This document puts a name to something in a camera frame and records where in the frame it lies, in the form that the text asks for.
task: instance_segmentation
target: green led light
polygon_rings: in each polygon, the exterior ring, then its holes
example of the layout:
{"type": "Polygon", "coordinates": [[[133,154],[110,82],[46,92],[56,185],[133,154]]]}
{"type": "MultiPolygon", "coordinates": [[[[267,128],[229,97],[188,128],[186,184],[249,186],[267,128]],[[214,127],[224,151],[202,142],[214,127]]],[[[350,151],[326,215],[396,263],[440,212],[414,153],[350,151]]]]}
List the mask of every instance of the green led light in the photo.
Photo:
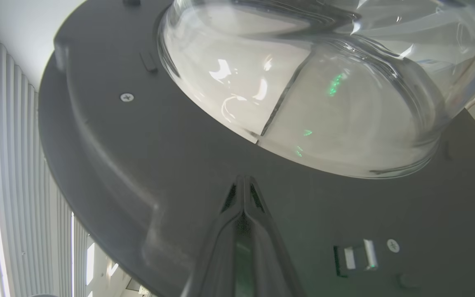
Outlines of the green led light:
{"type": "Polygon", "coordinates": [[[302,156],[302,154],[300,153],[300,151],[302,151],[302,152],[303,152],[302,148],[301,148],[300,146],[298,146],[298,145],[297,145],[297,146],[296,146],[296,151],[295,151],[295,152],[296,152],[296,154],[298,155],[298,157],[301,157],[301,156],[302,156]]]}
{"type": "Polygon", "coordinates": [[[331,87],[329,89],[329,95],[334,96],[334,94],[337,92],[338,86],[340,86],[340,79],[343,78],[343,74],[335,76],[333,81],[331,81],[331,87]]]}

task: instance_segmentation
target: clear glass dome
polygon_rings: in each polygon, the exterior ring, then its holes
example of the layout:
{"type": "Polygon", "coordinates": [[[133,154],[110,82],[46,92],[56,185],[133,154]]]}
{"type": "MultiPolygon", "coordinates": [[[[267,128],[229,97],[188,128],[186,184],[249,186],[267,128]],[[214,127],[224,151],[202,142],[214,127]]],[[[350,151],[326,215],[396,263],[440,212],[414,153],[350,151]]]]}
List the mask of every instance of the clear glass dome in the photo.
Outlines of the clear glass dome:
{"type": "Polygon", "coordinates": [[[160,56],[248,141],[331,173],[397,177],[428,162],[475,94],[475,4],[450,3],[175,0],[160,56]]]}

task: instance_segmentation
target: dark gray plastic base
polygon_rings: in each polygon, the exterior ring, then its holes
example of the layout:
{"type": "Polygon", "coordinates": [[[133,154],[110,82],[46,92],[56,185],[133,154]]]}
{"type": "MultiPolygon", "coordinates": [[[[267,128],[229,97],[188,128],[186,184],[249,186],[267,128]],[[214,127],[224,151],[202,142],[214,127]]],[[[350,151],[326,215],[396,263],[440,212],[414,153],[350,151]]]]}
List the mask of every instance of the dark gray plastic base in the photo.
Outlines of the dark gray plastic base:
{"type": "Polygon", "coordinates": [[[407,177],[304,167],[232,133],[173,83],[156,45],[169,4],[88,0],[58,32],[41,85],[51,172],[126,272],[159,297],[181,295],[229,186],[251,175],[309,297],[475,297],[475,122],[466,111],[407,177]],[[377,270],[360,262],[364,239],[377,270]],[[349,247],[356,269],[346,267],[349,247]]]}
{"type": "Polygon", "coordinates": [[[237,177],[211,225],[182,297],[305,293],[253,177],[237,177]]]}

